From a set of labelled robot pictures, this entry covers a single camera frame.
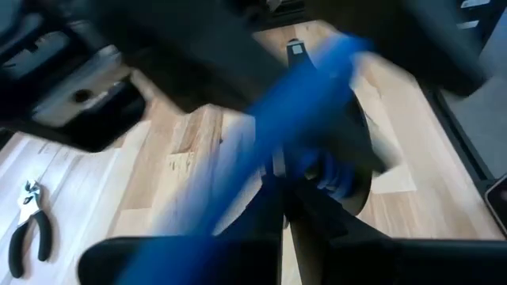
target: black tool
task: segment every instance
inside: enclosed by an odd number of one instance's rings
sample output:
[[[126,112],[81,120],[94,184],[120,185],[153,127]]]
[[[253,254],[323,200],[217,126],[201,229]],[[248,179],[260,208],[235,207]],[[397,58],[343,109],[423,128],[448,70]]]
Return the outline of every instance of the black tool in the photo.
[[[46,213],[40,209],[40,186],[34,180],[26,181],[17,204],[21,209],[21,214],[9,246],[9,269],[14,278],[20,278],[25,273],[23,269],[23,239],[29,228],[31,217],[37,221],[40,228],[39,260],[46,261],[51,254],[52,247],[51,223]]]

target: black rubber part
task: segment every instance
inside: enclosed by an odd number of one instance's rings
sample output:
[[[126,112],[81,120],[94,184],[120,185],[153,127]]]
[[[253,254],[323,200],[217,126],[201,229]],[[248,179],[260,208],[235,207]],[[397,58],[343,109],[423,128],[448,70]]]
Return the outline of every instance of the black rubber part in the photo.
[[[53,233],[49,218],[43,211],[38,211],[33,218],[37,221],[40,230],[39,260],[46,261],[51,254],[53,245]]]
[[[20,278],[25,273],[25,269],[23,268],[23,239],[28,228],[27,222],[19,226],[10,239],[9,270],[14,278]]]

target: blurred object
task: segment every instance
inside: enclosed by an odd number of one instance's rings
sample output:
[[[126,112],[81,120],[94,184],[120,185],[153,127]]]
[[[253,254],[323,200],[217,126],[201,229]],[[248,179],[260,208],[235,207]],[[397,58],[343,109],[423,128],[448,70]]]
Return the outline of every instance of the blurred object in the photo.
[[[301,40],[290,40],[287,43],[286,52],[289,67],[295,68],[300,63],[311,63],[305,44]],[[349,213],[358,215],[370,194],[372,183],[370,170],[374,169],[377,173],[383,173],[393,165],[382,165],[383,161],[376,163],[368,161],[369,158],[373,159],[378,154],[385,158],[391,156],[391,153],[373,151],[363,109],[354,92],[351,92],[352,98],[344,107],[345,115],[335,115],[334,117],[339,118],[335,119],[335,124],[344,126],[345,129],[357,130],[357,132],[340,133],[331,129],[329,132],[338,135],[336,139],[324,136],[321,142],[311,144],[313,147],[303,149],[291,144],[285,145],[284,169],[289,177],[305,176],[318,189],[327,192],[329,196],[339,201]],[[361,159],[361,154],[354,154],[354,150],[351,150],[353,148],[367,155]],[[296,151],[298,155],[292,154],[291,151]],[[377,166],[364,168],[366,165]]]
[[[125,133],[142,116],[145,105],[126,76],[128,69],[109,77],[93,70],[100,65],[90,67],[90,60],[109,45],[117,49],[119,59],[143,72],[185,112],[208,103],[247,110],[286,72],[283,63],[252,39],[252,29],[310,19],[323,19],[342,32],[372,40],[382,56],[455,93],[469,94],[489,77],[477,62],[477,44],[467,35],[470,29],[456,27],[464,20],[450,1],[287,0],[275,5],[264,0],[178,0],[148,5],[139,0],[30,0],[22,2],[29,3],[23,14],[18,13],[24,11],[17,9],[18,2],[2,2],[12,9],[4,12],[10,17],[0,30],[16,31],[0,50],[2,106],[9,106],[0,110],[2,125],[89,151],[101,150]],[[93,26],[75,21],[83,18]],[[92,69],[84,74],[107,79],[90,81],[82,75],[83,68]],[[70,78],[83,81],[85,87],[55,91],[69,84]],[[97,80],[101,90],[90,90]],[[79,101],[94,97],[95,107],[82,102],[76,107],[64,97],[79,97]],[[68,105],[73,112],[55,111],[67,110]],[[94,131],[94,122],[99,121],[108,125]]]
[[[356,55],[365,47],[363,40],[353,37],[329,39],[315,65],[309,59],[302,61],[253,105],[249,114],[255,118],[255,142],[251,145],[243,144],[242,136],[238,135],[242,133],[243,126],[237,126],[228,136],[229,139],[222,142],[225,152],[219,154],[216,165],[200,164],[182,193],[185,203],[178,205],[176,209],[170,209],[177,211],[178,215],[185,219],[185,230],[181,234],[210,236],[247,179],[263,164],[270,164],[271,154],[277,148],[284,146],[284,155],[290,158],[285,159],[285,164],[292,166],[291,162],[297,161],[300,153],[285,146],[297,149],[307,145],[304,138],[333,138],[341,135],[329,132],[333,128],[326,127],[326,122],[330,117],[340,115],[342,109],[351,101],[349,82],[354,74]],[[283,108],[291,111],[281,112]],[[211,157],[216,157],[217,151],[214,150]],[[379,168],[378,163],[375,159],[360,162],[364,167],[375,170]],[[273,173],[273,170],[266,166],[266,172]],[[296,178],[290,169],[287,171],[287,177],[287,182]],[[203,188],[213,189],[213,199],[208,204],[201,203]],[[275,196],[281,195],[281,192],[271,193]],[[267,199],[264,203],[270,205],[275,202],[276,199]],[[276,207],[279,211],[282,210],[280,206]],[[172,232],[174,226],[162,217],[159,232]],[[254,225],[250,223],[249,229],[243,228],[237,233],[244,234],[251,231],[252,227]],[[160,276],[158,273],[166,267],[164,260],[167,260],[167,250],[154,249],[153,245],[142,247],[119,282],[137,284],[145,282],[146,278],[149,283],[162,282],[166,276]],[[197,259],[207,260],[213,255],[215,248],[209,241],[204,241],[192,253],[183,249],[170,249],[170,252],[181,259],[177,267],[167,268],[167,275],[174,283],[187,283],[195,278],[194,272],[200,267],[196,263]]]

